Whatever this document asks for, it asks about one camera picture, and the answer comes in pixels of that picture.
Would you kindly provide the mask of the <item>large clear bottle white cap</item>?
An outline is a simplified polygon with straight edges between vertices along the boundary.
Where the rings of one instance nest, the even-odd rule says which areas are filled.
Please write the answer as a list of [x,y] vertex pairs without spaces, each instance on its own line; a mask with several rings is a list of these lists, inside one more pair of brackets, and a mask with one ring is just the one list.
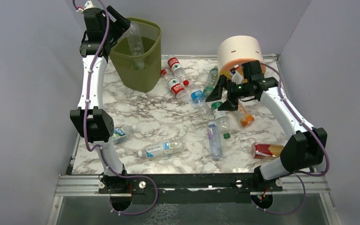
[[[140,56],[144,54],[144,47],[139,25],[131,22],[128,29],[127,42],[132,56]],[[133,61],[135,70],[145,69],[144,59],[138,58]]]

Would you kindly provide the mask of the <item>purple label Ganten bottle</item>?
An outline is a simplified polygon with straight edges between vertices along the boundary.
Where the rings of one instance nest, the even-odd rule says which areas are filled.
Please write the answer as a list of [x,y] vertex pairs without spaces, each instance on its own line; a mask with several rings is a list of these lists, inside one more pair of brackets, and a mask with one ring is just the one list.
[[214,121],[210,121],[207,126],[208,142],[210,154],[213,160],[222,158],[222,144],[220,140],[220,132]]

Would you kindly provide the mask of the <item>dark green label bottle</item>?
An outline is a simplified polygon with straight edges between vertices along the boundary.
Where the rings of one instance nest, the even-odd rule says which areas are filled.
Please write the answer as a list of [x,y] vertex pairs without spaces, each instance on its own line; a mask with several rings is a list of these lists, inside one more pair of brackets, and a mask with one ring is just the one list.
[[117,126],[113,131],[113,143],[118,144],[124,142],[132,138],[136,132],[138,132],[138,127],[136,125]]

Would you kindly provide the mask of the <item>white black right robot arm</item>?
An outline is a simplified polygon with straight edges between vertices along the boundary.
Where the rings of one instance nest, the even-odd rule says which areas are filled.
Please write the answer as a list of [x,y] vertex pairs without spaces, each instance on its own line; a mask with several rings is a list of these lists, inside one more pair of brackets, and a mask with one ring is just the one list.
[[266,78],[262,66],[267,64],[254,60],[241,65],[246,83],[235,80],[238,73],[235,67],[230,69],[231,76],[220,75],[206,102],[222,98],[223,89],[227,90],[225,102],[220,111],[236,111],[242,98],[260,101],[274,115],[288,138],[280,156],[273,161],[254,169],[257,183],[278,179],[292,173],[309,176],[324,176],[330,162],[325,149],[327,132],[309,123],[285,96],[281,88],[282,81],[274,77]]

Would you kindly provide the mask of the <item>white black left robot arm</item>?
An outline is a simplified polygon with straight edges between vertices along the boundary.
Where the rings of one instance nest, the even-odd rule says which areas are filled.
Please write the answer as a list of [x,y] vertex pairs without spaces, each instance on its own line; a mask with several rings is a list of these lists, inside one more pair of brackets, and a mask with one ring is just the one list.
[[95,6],[87,1],[82,12],[86,30],[80,45],[83,63],[82,93],[70,119],[89,152],[98,153],[104,176],[124,179],[126,170],[113,143],[113,118],[103,109],[103,81],[111,48],[129,29],[130,21],[112,6]]

